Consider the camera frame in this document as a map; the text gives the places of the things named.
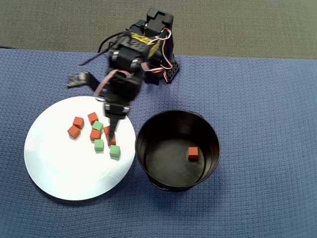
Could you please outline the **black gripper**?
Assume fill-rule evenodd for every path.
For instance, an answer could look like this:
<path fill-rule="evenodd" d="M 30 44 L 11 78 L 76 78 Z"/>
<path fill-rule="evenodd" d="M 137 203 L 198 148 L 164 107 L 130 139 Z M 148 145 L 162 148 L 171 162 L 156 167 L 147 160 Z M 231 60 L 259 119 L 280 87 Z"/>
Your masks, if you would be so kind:
<path fill-rule="evenodd" d="M 99 84 L 105 116 L 109 118 L 109 141 L 112 141 L 118 122 L 130 111 L 131 102 L 141 90 L 143 79 L 127 71 L 111 71 Z"/>

